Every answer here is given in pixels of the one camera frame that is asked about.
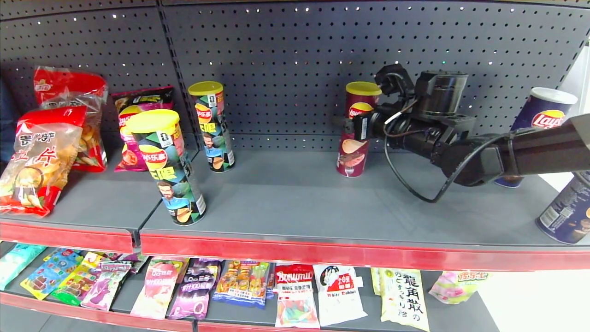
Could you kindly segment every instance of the purple candy bag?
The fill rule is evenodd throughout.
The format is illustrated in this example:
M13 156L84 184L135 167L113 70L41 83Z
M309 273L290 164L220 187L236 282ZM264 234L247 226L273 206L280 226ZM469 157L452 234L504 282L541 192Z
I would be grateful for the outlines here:
M210 259L193 259L178 287L176 300L169 319L177 320L193 316L202 320L207 315L209 291L215 286L221 262Z

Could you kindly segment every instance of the chip canister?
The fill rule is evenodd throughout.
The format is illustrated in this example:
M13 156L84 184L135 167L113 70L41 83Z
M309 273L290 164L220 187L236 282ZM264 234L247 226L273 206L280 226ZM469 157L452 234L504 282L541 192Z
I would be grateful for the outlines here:
M199 82L191 85L188 93L195 102L209 168L217 173L228 171L234 166L235 159L225 122L223 85L212 81Z
M179 120L173 110L155 109L133 115L126 126L157 182L172 220L189 226L203 218L206 206L186 156Z
M573 179L535 220L552 239L573 245L590 232L590 171Z

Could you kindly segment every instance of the white snack bag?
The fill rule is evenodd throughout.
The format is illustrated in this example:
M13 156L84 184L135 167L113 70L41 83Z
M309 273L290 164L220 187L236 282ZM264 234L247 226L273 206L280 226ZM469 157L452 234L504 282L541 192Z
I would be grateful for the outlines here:
M320 326L338 324L367 316L363 311L359 280L352 266L314 265Z

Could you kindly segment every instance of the black cable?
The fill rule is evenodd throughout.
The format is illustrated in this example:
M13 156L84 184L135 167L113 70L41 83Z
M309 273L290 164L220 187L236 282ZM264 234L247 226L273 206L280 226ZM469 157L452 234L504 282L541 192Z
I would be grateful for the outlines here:
M391 130L391 125L393 124L390 123L389 127L388 127L388 131ZM447 191L447 189L449 188L449 186L451 185L451 183L453 183L455 181L455 179L459 176L459 174L462 172L463 168L465 168L467 166L467 164L477 155L479 154L481 151L483 151L483 149L487 148L488 146L490 146L491 144L494 144L495 142L499 141L502 138L505 137L510 137L512 134L511 133L506 133L506 134L500 134L497 136L492 137L489 141L485 142L484 144L480 145L479 147L477 147L475 150L473 150L469 155L467 155L467 157L465 157L465 159L463 159L463 161L461 161L461 163L457 166L457 168L455 169L455 171L451 174L451 176L446 180L446 182L442 185L442 188L438 191L438 194L430 199L430 198L426 198L422 195L420 195L419 192L415 191L402 177L402 175L399 173L399 171L397 170L397 168L395 168L395 166L393 165L393 163L391 162L391 159L389 158L389 151L387 149L387 139L385 139L385 158L387 158L387 162L389 163L389 167L391 168L391 170L394 172L395 176L398 178L399 182L401 182L404 187L406 187L406 189L412 193L414 196L420 198L421 200L428 202L428 203L436 203L438 202L438 200L444 195L444 193Z

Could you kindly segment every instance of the green snack bag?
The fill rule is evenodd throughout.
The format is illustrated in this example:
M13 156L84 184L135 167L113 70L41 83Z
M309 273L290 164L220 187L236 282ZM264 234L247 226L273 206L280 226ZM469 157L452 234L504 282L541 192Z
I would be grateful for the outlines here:
M84 260L51 295L69 305L80 305L100 275L100 261L106 259L94 252L88 252Z
M442 303L458 304L469 300L477 287L490 277L489 272L444 271L428 293Z

